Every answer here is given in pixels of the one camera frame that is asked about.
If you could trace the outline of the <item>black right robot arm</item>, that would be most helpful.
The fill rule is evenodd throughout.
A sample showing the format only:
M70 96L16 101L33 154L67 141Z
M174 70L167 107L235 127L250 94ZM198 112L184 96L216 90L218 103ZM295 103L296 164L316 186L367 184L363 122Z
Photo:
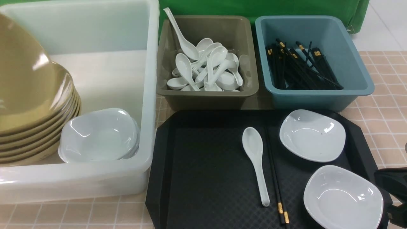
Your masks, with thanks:
M407 228L407 168L385 168L375 171L375 181L379 188L401 201L401 205L385 207L389 221Z

